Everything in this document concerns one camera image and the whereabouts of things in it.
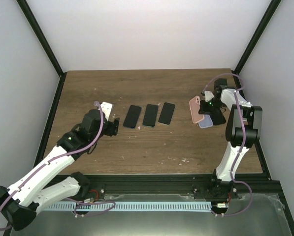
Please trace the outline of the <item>black smartphone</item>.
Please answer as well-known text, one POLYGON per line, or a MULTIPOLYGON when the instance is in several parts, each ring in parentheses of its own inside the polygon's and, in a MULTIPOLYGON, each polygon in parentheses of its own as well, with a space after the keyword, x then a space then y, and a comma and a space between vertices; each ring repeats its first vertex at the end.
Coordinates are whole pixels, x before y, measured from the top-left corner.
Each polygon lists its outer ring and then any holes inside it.
POLYGON ((159 106, 147 104, 142 125, 147 127, 154 127, 156 124, 157 113, 159 106))
POLYGON ((158 122, 165 125, 170 125, 175 110, 175 104, 165 102, 163 104, 158 122))
POLYGON ((138 122, 142 108, 136 105, 130 105, 127 115, 125 117, 123 126, 134 129, 138 122))

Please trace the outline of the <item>left black frame post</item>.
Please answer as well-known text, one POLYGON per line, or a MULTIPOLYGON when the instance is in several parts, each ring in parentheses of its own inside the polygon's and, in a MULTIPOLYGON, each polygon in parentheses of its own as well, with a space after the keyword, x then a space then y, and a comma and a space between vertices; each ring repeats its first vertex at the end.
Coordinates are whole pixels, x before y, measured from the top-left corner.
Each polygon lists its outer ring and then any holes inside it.
POLYGON ((49 58, 51 64, 53 65, 56 73, 59 77, 62 77, 64 75, 64 72, 53 52, 51 49, 50 44, 47 41, 47 38, 45 37, 34 13, 32 12, 28 2, 26 0, 16 0, 19 7, 21 8, 25 18, 27 19, 29 25, 31 26, 33 32, 35 33, 37 39, 39 40, 42 48, 44 49, 47 57, 49 58))

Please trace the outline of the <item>phone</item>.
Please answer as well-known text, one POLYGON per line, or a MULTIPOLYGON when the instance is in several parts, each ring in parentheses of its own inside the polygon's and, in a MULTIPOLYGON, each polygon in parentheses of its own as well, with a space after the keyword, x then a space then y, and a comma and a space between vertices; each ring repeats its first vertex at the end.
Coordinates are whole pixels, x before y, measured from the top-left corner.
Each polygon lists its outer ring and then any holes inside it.
POLYGON ((199 113, 200 110, 200 97, 195 96, 189 101, 190 113, 192 122, 194 124, 204 120, 204 115, 199 113))
POLYGON ((210 115, 204 115, 204 119, 198 123, 201 129, 210 128, 213 126, 213 121, 210 115))

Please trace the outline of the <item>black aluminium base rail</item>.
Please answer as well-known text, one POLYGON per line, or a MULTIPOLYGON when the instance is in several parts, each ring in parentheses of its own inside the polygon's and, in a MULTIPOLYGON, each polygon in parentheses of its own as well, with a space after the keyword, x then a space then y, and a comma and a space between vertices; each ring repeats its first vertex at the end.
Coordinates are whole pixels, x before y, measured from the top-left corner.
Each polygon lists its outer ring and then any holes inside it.
POLYGON ((195 199, 221 200, 228 194, 249 193, 241 183, 218 183, 212 174, 171 175, 85 175, 90 186, 103 195, 176 194, 194 195, 195 199))

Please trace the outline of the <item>black phone case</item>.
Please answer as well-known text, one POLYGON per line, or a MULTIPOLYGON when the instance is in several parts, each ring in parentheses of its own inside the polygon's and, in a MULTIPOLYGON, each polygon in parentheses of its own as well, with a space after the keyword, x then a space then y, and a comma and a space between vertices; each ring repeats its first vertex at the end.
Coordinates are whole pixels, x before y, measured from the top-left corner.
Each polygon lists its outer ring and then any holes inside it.
POLYGON ((210 118, 214 126, 222 125, 226 123, 226 119, 220 110, 216 110, 210 113, 210 118))

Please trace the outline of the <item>black frame post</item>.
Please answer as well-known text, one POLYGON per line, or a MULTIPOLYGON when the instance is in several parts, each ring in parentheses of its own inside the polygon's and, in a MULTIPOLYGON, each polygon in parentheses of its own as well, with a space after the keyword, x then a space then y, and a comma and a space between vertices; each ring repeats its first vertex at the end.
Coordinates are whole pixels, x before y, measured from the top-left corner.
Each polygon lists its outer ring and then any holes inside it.
POLYGON ((59 77, 62 77, 64 75, 64 72, 53 52, 51 49, 50 44, 47 41, 47 38, 45 37, 34 13, 32 12, 28 2, 26 0, 16 0, 19 7, 21 8, 25 18, 27 19, 29 25, 31 26, 33 32, 35 33, 37 39, 39 40, 42 48, 44 49, 47 57, 49 58, 51 64, 53 65, 56 73, 59 77))
POLYGON ((234 69, 236 74, 239 74, 244 65, 246 64, 248 58, 250 57, 252 51, 256 47, 259 39, 261 38, 262 34, 264 33, 267 25, 269 24, 270 20, 272 19, 275 11, 277 10, 278 6, 280 5, 281 0, 271 0, 265 13, 263 14, 258 26, 256 27, 247 47, 245 48, 240 60, 238 61, 237 66, 234 69))

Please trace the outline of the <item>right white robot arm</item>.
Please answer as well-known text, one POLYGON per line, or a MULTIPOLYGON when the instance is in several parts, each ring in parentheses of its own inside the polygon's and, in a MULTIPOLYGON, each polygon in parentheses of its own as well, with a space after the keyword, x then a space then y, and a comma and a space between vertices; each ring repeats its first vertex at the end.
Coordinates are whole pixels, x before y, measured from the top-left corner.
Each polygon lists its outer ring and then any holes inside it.
POLYGON ((237 182, 235 173, 241 160, 260 139, 262 108, 246 101, 240 94, 242 89, 229 86, 227 79, 216 77, 211 81, 214 91, 204 88, 201 92, 204 98, 200 100, 198 113, 209 115, 214 124, 227 124, 227 148, 207 190, 211 197, 219 198, 237 182))

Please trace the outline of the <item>right black frame post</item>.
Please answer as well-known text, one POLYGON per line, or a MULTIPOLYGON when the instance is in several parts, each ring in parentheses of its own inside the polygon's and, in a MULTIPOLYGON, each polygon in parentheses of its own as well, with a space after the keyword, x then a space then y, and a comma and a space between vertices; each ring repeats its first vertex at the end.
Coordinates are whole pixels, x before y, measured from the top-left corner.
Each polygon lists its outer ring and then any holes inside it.
POLYGON ((270 20, 272 19, 275 11, 277 10, 278 6, 280 5, 281 0, 271 0, 265 13, 263 14, 258 26, 256 27, 247 47, 245 48, 240 60, 238 61, 237 66, 234 69, 236 74, 239 74, 244 65, 246 64, 248 58, 250 57, 252 51, 256 47, 259 39, 261 38, 262 34, 264 33, 267 25, 269 24, 270 20))

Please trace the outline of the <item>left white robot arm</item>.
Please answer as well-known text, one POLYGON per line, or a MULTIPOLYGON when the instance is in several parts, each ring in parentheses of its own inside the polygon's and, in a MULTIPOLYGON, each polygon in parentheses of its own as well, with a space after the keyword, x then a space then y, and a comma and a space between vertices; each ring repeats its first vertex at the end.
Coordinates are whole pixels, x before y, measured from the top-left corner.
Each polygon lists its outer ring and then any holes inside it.
POLYGON ((90 182, 80 172, 50 187, 47 184, 83 154, 90 154, 102 136, 117 135, 119 119, 109 121, 113 105, 96 105, 98 108, 89 110, 29 173, 9 187, 0 186, 0 231, 22 230, 55 202, 69 197, 81 200, 89 195, 90 182))

